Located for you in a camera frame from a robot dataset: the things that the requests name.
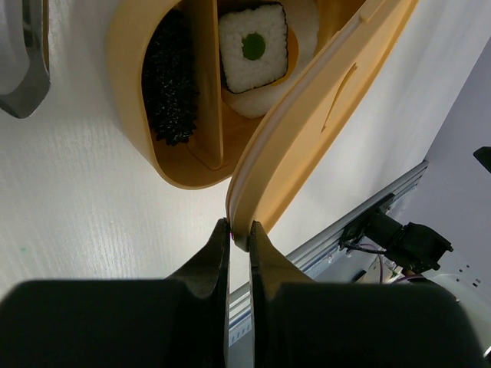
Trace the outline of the yellow lunch box base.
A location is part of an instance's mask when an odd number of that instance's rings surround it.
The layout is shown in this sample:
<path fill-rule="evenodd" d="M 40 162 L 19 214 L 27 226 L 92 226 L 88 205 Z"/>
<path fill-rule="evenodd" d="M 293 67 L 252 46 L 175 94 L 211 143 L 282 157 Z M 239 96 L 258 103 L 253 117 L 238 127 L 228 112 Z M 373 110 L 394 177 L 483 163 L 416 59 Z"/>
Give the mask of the yellow lunch box base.
<path fill-rule="evenodd" d="M 123 1 L 106 59 L 133 145 L 170 184 L 230 177 L 333 32 L 330 1 Z"/>

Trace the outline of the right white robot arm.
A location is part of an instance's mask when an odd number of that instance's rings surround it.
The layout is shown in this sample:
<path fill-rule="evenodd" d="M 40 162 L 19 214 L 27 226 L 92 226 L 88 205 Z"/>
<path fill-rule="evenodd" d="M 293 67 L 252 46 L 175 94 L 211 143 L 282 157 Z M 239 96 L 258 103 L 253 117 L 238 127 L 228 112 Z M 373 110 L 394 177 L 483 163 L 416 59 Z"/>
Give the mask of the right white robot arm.
<path fill-rule="evenodd" d="M 356 208 L 343 227 L 339 246 L 363 251 L 364 238 L 375 251 L 402 268 L 446 288 L 467 303 L 490 304 L 490 286 L 442 235 L 414 224 L 400 224 L 388 215 L 396 196 L 388 193 Z"/>

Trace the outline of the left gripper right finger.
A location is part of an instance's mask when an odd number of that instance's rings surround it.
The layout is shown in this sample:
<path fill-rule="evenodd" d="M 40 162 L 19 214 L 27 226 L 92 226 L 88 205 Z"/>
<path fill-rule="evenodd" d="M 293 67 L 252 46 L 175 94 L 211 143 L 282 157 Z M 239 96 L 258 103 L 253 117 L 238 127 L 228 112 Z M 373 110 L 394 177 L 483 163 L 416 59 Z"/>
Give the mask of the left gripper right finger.
<path fill-rule="evenodd" d="M 313 281 L 259 222 L 248 247 L 255 366 L 481 366 L 466 313 L 441 287 Z"/>

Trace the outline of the fried egg toy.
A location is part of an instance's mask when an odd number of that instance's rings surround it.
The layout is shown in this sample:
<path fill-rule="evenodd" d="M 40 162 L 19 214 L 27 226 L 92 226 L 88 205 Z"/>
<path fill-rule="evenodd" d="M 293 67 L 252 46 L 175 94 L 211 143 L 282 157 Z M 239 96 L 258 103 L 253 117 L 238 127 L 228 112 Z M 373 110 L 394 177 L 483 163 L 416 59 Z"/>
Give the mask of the fried egg toy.
<path fill-rule="evenodd" d="M 248 119 L 265 115 L 294 84 L 315 56 L 320 27 L 319 9 L 315 1 L 261 1 L 283 5 L 288 24 L 288 71 L 275 83 L 242 94 L 232 94 L 222 80 L 222 98 L 237 114 Z M 231 11 L 257 5 L 242 2 Z"/>

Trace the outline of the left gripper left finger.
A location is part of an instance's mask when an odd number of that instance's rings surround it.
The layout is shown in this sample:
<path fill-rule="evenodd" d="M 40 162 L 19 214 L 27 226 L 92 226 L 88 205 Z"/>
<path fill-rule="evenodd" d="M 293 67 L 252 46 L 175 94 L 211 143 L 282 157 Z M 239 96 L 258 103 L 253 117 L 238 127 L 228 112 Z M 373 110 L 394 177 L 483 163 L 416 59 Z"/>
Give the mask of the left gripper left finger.
<path fill-rule="evenodd" d="M 163 279 L 33 280 L 1 302 L 3 367 L 224 367 L 229 223 Z"/>

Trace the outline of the metal food tongs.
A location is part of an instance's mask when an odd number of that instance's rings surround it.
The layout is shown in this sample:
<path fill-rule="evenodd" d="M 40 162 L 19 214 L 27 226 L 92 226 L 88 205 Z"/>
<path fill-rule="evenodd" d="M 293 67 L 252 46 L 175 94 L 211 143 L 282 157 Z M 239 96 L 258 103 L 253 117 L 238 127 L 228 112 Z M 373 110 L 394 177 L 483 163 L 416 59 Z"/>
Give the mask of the metal food tongs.
<path fill-rule="evenodd" d="M 31 116 L 51 87 L 48 2 L 1 2 L 1 110 Z"/>

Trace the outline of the sushi roll toy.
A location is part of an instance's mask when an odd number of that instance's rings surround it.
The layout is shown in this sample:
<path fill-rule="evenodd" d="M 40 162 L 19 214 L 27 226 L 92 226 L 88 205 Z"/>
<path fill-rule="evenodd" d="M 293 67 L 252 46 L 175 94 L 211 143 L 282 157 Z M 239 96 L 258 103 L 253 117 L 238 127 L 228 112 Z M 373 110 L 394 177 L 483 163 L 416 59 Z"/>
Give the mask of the sushi roll toy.
<path fill-rule="evenodd" d="M 288 24 L 283 5 L 260 2 L 219 18 L 219 54 L 232 94 L 275 83 L 288 71 Z"/>

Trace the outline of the yellow lunch box lid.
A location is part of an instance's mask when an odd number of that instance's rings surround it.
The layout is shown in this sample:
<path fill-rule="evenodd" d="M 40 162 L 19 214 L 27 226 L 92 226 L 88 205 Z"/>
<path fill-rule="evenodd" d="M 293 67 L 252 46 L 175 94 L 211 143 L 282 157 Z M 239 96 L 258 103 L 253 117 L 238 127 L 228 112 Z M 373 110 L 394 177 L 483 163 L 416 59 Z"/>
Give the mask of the yellow lunch box lid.
<path fill-rule="evenodd" d="M 314 55 L 262 118 L 226 197 L 241 249 L 254 222 L 269 231 L 311 175 L 384 66 L 414 1 L 319 1 Z"/>

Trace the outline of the dark brown meat toy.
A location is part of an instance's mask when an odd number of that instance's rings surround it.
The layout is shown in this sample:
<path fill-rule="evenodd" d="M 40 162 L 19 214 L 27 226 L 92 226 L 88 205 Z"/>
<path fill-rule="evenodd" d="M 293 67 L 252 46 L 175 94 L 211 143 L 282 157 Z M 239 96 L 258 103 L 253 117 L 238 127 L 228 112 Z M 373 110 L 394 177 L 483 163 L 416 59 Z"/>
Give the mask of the dark brown meat toy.
<path fill-rule="evenodd" d="M 195 58 L 184 14 L 171 9 L 157 25 L 143 60 L 141 87 L 150 129 L 168 146 L 188 143 L 197 129 Z"/>

